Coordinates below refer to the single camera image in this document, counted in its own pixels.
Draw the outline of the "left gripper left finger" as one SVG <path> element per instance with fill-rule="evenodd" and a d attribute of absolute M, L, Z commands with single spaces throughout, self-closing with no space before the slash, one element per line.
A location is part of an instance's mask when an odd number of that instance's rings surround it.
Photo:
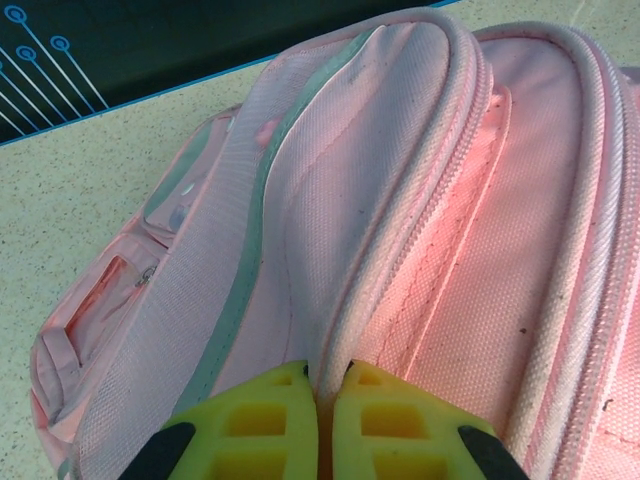
<path fill-rule="evenodd" d="M 131 479 L 315 479 L 316 405 L 305 361 L 264 372 L 172 416 Z"/>

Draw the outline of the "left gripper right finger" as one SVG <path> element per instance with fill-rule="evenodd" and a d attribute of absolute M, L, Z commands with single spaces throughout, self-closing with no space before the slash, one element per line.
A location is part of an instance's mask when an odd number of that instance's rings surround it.
<path fill-rule="evenodd" d="M 352 361 L 336 398 L 334 479 L 521 479 L 493 427 L 390 373 Z"/>

